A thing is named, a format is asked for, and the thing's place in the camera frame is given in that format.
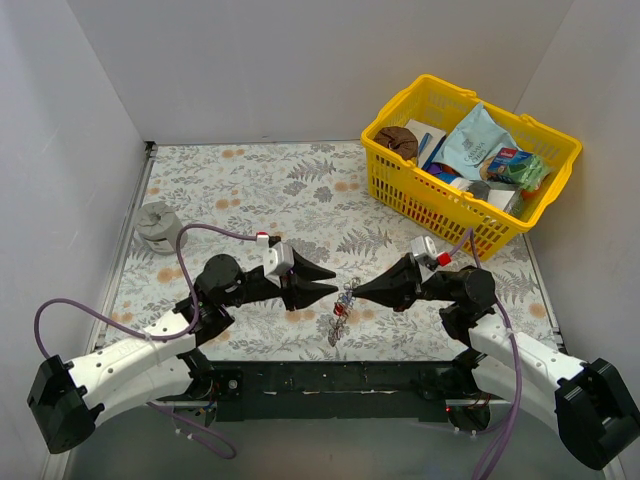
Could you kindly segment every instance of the table surface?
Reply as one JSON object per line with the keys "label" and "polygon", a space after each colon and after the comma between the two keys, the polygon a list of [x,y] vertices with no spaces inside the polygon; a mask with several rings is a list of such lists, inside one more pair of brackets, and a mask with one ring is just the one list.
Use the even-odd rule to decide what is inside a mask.
{"label": "table surface", "polygon": [[[336,272],[336,284],[369,281],[410,250],[427,231],[369,196],[366,157],[358,143],[159,147],[144,203],[164,201],[183,224],[209,223],[243,234],[280,235],[302,256]],[[449,250],[434,238],[440,250]],[[243,268],[262,251],[208,231],[191,230],[183,249],[193,277],[213,255],[234,256]],[[459,253],[448,269],[473,259]],[[545,299],[522,236],[485,263],[515,328],[555,347]],[[112,317],[144,327],[188,290],[175,255],[151,252],[134,235]],[[236,322],[202,346],[211,360],[451,360],[464,346],[441,326],[441,302],[417,302],[404,313],[358,300],[345,335],[327,341],[336,295],[287,312],[281,300],[231,308]],[[105,344],[125,334],[108,328]]]}

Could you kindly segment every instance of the gray cup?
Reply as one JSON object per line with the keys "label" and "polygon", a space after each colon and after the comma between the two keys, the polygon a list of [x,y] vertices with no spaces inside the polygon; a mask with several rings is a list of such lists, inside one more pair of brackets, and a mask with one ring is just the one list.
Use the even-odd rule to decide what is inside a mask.
{"label": "gray cup", "polygon": [[[134,221],[136,231],[151,250],[160,255],[175,253],[182,222],[173,208],[164,202],[147,203],[136,212]],[[180,247],[184,247],[186,243],[185,233]]]}

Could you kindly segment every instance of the white enclosure panel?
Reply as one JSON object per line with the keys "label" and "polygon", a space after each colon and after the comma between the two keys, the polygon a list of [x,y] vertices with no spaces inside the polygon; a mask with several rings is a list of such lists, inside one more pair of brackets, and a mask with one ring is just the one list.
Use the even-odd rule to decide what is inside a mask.
{"label": "white enclosure panel", "polygon": [[[518,106],[584,142],[531,237],[571,354],[612,362],[637,402],[639,85],[640,3],[576,0]],[[640,442],[621,459],[640,478]]]}
{"label": "white enclosure panel", "polygon": [[[30,480],[47,454],[26,403],[33,315],[99,304],[144,145],[64,0],[0,3],[0,88],[0,478]],[[90,318],[45,317],[52,353],[84,352]]]}
{"label": "white enclosure panel", "polygon": [[358,138],[421,73],[515,108],[571,0],[69,0],[160,143]]}

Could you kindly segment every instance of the snack package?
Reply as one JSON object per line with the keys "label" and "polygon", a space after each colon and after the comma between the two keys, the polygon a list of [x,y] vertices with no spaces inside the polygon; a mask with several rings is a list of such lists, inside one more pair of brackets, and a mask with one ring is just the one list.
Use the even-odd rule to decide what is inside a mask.
{"label": "snack package", "polygon": [[404,128],[411,131],[418,140],[418,168],[426,171],[447,137],[447,132],[426,123],[409,120]]}
{"label": "snack package", "polygon": [[504,147],[518,145],[478,103],[446,138],[433,162],[448,165],[468,180],[482,180],[483,163]]}
{"label": "snack package", "polygon": [[520,213],[523,200],[522,189],[517,185],[508,185],[501,182],[485,182],[483,180],[467,180],[445,172],[440,165],[433,163],[427,172],[443,182],[450,184],[462,192],[469,192],[473,198],[499,208],[500,210],[517,216]]}
{"label": "snack package", "polygon": [[528,192],[533,192],[552,170],[539,155],[514,148],[503,148],[487,167],[487,178],[518,185]]}

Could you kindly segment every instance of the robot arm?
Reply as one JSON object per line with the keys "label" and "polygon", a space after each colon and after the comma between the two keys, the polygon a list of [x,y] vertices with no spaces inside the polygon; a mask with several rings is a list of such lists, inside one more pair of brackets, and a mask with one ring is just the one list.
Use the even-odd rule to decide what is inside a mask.
{"label": "robot arm", "polygon": [[49,451],[72,449],[107,419],[148,401],[181,394],[202,398],[211,390],[212,367],[198,347],[234,322],[227,307],[282,298],[287,310],[297,310],[338,291],[314,282],[335,273],[312,264],[277,237],[263,240],[271,248],[263,265],[249,272],[229,255],[216,255],[207,262],[194,282],[199,319],[187,335],[150,340],[151,335],[184,329],[193,318],[191,298],[146,327],[148,340],[126,338],[67,363],[58,355],[46,359],[27,403]]}
{"label": "robot arm", "polygon": [[467,368],[476,387],[512,400],[515,395],[515,335],[522,364],[521,408],[558,433],[583,464],[602,469],[640,435],[640,412],[616,368],[557,352],[522,332],[509,332],[493,306],[495,282],[490,272],[465,267],[436,271],[450,261],[433,241],[419,237],[387,272],[353,292],[401,312],[416,300],[453,302],[440,310],[449,336],[464,343]]}

